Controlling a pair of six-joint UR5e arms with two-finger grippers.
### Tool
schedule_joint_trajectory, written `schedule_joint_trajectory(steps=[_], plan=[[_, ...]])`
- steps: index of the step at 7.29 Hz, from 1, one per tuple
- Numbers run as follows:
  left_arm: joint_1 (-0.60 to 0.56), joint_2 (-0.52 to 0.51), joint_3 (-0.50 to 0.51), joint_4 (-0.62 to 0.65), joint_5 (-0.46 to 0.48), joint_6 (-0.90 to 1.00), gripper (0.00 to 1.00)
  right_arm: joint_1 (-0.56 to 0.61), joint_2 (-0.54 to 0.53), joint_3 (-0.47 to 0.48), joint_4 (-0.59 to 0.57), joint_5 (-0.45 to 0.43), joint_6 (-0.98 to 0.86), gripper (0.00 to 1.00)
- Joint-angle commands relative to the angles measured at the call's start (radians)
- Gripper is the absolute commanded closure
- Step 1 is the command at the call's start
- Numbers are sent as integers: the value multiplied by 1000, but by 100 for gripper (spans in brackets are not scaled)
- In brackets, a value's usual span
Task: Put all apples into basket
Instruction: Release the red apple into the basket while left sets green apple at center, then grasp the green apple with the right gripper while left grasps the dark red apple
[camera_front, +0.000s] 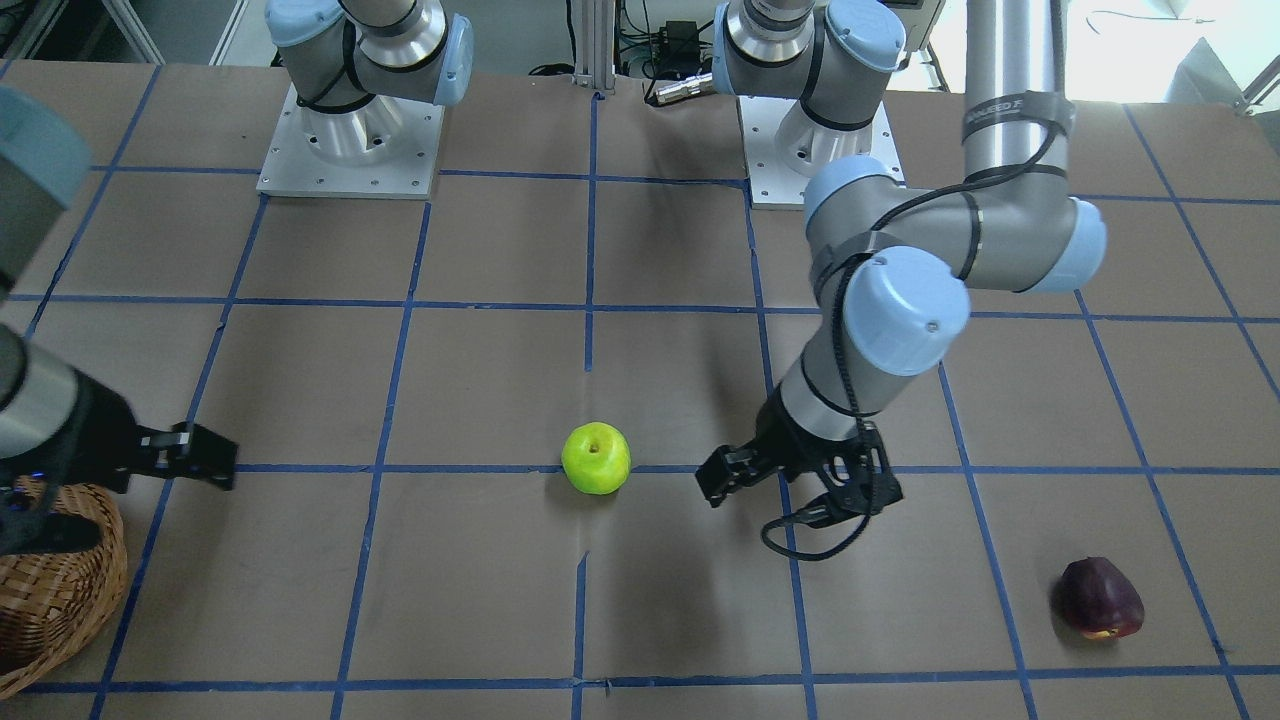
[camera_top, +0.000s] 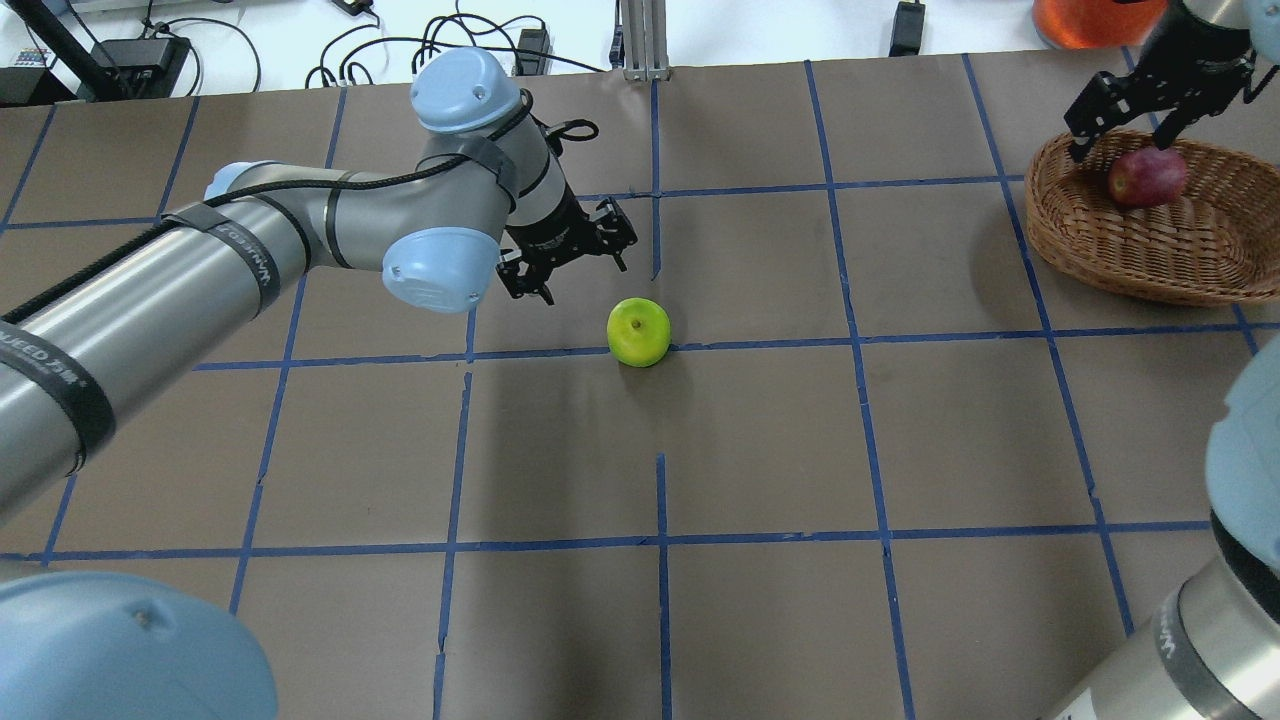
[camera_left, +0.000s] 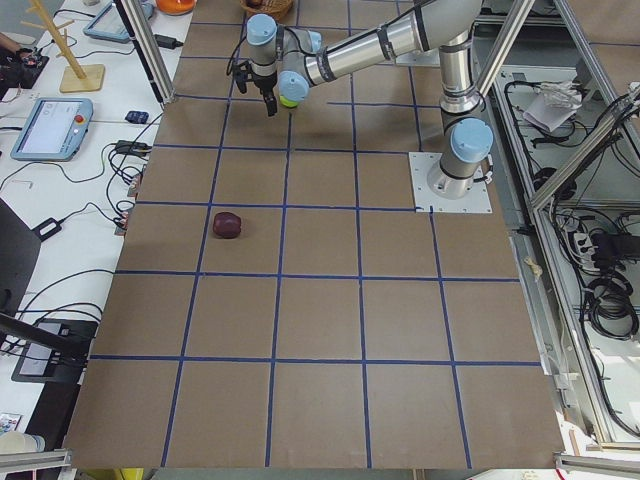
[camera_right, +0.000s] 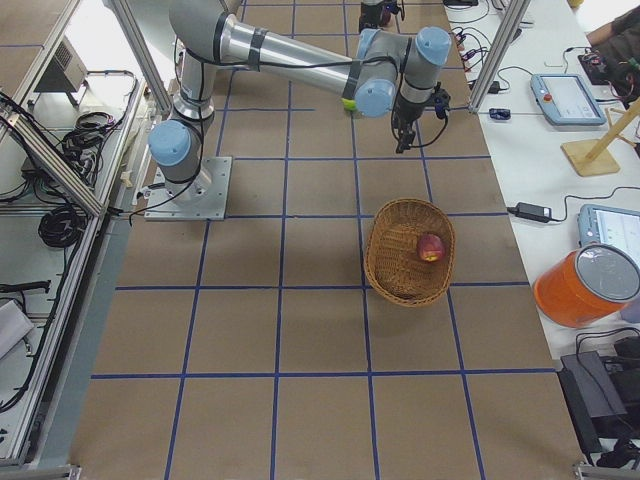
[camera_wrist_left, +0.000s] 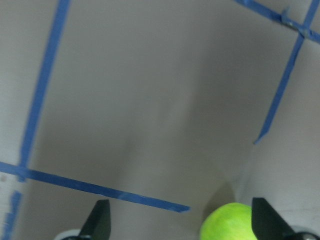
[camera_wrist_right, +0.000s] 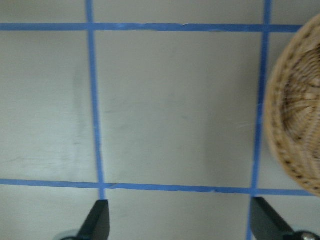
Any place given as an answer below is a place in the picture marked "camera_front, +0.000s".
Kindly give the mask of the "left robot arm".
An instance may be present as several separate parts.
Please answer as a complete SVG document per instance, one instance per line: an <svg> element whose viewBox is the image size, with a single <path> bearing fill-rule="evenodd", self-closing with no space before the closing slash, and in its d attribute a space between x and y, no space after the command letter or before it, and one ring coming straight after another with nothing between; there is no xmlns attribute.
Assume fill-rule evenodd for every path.
<svg viewBox="0 0 1280 720"><path fill-rule="evenodd" d="M963 333L973 290L1073 292L1100 269L1100 210L1069 193L1076 110L1065 94L1060 1L966 5L964 178L900 184L865 154L818 168L804 193L804 234L820 327L741 446L696 470L712 506L778 473L815 473L826 492L810 527L870 516L900 500L882 413L934 369Z"/></svg>

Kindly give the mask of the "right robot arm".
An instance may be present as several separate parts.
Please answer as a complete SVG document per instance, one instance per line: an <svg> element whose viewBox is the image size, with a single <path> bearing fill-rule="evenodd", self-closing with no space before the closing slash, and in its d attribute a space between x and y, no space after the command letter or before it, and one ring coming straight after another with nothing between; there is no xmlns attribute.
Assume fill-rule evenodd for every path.
<svg viewBox="0 0 1280 720"><path fill-rule="evenodd" d="M452 108L474 72L475 29L439 1L270 1L264 19L291 77L288 126L324 167L407 161L419 138L411 104ZM3 90L3 293L29 265L90 169L76 129L35 97ZM136 475L236 484L236 442L183 420L142 427L129 404L82 370L3 328L3 553L78 553L99 527L59 512L67 486L123 495Z"/></svg>

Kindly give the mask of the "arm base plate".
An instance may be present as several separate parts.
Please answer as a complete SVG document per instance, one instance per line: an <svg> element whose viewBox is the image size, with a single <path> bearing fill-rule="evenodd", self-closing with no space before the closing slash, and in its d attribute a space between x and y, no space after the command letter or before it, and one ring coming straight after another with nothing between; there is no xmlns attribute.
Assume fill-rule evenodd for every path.
<svg viewBox="0 0 1280 720"><path fill-rule="evenodd" d="M428 201L445 108L378 96L347 114L297 102L289 88L256 188L271 197Z"/></svg>
<svg viewBox="0 0 1280 720"><path fill-rule="evenodd" d="M899 184L902 163L884 104L870 124L835 131L812 120L797 100L739 96L742 150L751 205L762 210L801 210L806 186L826 164L846 156L869 156Z"/></svg>

